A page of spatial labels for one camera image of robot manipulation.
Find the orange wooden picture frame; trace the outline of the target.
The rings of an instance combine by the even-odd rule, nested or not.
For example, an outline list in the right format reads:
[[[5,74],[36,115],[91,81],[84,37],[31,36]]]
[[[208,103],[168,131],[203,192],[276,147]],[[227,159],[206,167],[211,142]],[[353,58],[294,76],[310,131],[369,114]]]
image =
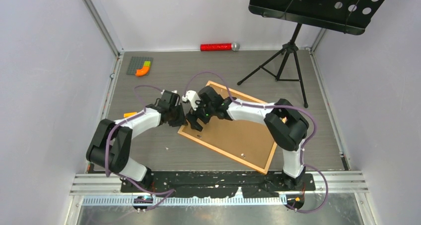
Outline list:
[[[216,116],[207,124],[200,119],[201,131],[181,126],[178,134],[224,155],[261,174],[267,174],[278,147],[265,124],[239,120],[220,120]]]

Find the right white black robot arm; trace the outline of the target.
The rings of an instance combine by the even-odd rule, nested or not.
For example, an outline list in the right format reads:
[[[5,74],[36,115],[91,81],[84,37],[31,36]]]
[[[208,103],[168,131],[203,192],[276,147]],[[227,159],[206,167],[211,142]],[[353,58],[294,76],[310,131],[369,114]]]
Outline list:
[[[276,103],[248,102],[232,97],[231,94],[223,98],[211,86],[206,86],[199,92],[186,91],[182,101],[191,105],[186,120],[195,131],[202,131],[202,125],[209,123],[212,117],[265,125],[275,143],[283,150],[284,186],[293,191],[303,184],[306,167],[302,161],[301,150],[309,123],[289,101],[280,99]]]

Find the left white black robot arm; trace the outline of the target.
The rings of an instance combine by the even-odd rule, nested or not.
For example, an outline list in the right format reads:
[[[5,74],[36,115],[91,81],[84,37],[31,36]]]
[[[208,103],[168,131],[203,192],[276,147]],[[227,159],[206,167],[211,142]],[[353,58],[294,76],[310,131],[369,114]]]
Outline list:
[[[164,90],[161,97],[133,116],[99,122],[86,152],[86,159],[130,182],[140,192],[150,192],[153,183],[149,167],[130,157],[132,140],[145,131],[167,123],[178,127],[187,123],[176,91]]]

